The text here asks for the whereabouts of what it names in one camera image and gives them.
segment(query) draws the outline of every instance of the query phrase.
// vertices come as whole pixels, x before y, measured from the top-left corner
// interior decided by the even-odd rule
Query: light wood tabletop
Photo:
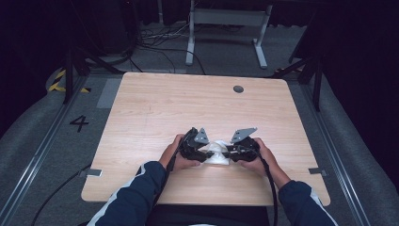
[[[123,76],[91,166],[103,173],[87,178],[82,198],[106,202],[141,164],[158,160],[192,127],[226,142],[237,129],[257,127],[251,137],[260,137],[293,180],[312,186],[329,205],[321,174],[309,172],[318,166],[285,81],[162,73]],[[273,199],[267,178],[231,161],[172,172],[159,203],[272,205]]]

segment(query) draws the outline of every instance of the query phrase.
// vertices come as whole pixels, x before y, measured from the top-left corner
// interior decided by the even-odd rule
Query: gray carpet
[[[258,65],[251,40],[258,34],[257,29],[244,27],[238,32],[229,32],[217,28],[205,28],[197,33],[195,53],[207,74],[226,76],[260,77],[271,75],[276,68],[289,65],[288,58],[295,48],[304,28],[277,27],[268,28],[263,42],[268,69]],[[185,49],[187,37],[168,40],[160,48]],[[144,72],[202,74],[199,63],[184,65],[185,53],[164,51],[163,54],[135,49],[133,62]],[[125,62],[118,66],[120,70],[136,71]],[[288,74],[286,78],[295,78],[297,74]],[[49,75],[51,82],[54,76]],[[51,147],[33,184],[27,191],[10,225],[30,225],[33,217],[45,199],[65,180],[92,161],[106,124],[110,106],[115,97],[121,76],[93,69],[85,87],[91,93],[80,93],[63,121],[56,140]],[[326,143],[306,101],[307,96],[301,85],[289,82],[296,107],[310,140],[317,163],[328,176],[324,177],[331,205],[328,212],[340,225],[357,225],[343,194],[339,180],[327,156]],[[3,206],[13,187],[40,145],[57,110],[63,100],[62,92],[50,92],[46,97],[27,110],[8,130],[0,141],[0,206]],[[321,110],[331,133],[334,144],[344,162],[358,192],[359,198],[371,225],[399,225],[398,196],[388,177],[374,161],[362,142],[351,121],[345,115],[340,104],[324,80],[321,95]],[[73,121],[85,115],[88,125],[80,133]],[[45,206],[36,225],[77,225],[90,218],[103,203],[84,202],[80,198],[85,179],[74,178]],[[279,225],[289,225],[282,209],[279,210]]]

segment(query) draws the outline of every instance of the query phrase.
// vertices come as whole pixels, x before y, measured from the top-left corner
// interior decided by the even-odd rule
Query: metal bracket
[[[326,171],[324,169],[320,169],[320,168],[309,168],[309,173],[310,174],[317,174],[320,173],[322,174],[322,176],[328,176],[328,174],[326,173]]]
[[[206,136],[205,130],[203,128],[200,128],[198,134],[195,137],[195,140],[197,143],[203,143],[203,144],[209,143],[209,139]]]
[[[230,143],[239,142],[239,141],[245,139],[246,137],[249,137],[249,135],[251,135],[253,132],[255,132],[257,130],[258,130],[257,127],[236,130],[234,135],[232,136]]]
[[[79,172],[79,177],[95,176],[100,177],[103,174],[101,169],[86,169]]]

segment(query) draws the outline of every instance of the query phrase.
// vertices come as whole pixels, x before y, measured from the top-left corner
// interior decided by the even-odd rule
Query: dark background
[[[155,0],[137,1],[136,15],[123,12],[114,1],[106,1],[112,6],[104,5],[105,1],[72,2],[74,8],[70,1],[56,1],[55,5],[44,0],[3,1],[0,137],[27,108],[46,95],[46,80],[64,64],[69,34],[74,43],[103,56],[122,53],[134,41],[136,27],[129,26],[126,17],[137,16],[144,24],[158,21]],[[314,15],[295,56],[309,57],[321,48],[327,49],[322,63],[329,84],[369,150],[398,188],[399,8],[393,1],[342,3],[338,8],[318,11],[298,4],[275,6],[270,24],[305,25]],[[163,8],[165,24],[173,24],[186,20],[189,1],[163,0]],[[83,22],[73,16],[75,11],[82,15]],[[113,15],[112,25],[99,16],[104,13]]]

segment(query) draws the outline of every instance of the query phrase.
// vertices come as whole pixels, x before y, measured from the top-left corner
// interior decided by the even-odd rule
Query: dark jacket sleeve
[[[165,175],[159,162],[143,164],[136,177],[112,194],[88,225],[144,225]]]
[[[291,181],[283,186],[279,201],[292,225],[338,225],[312,188],[303,182]]]

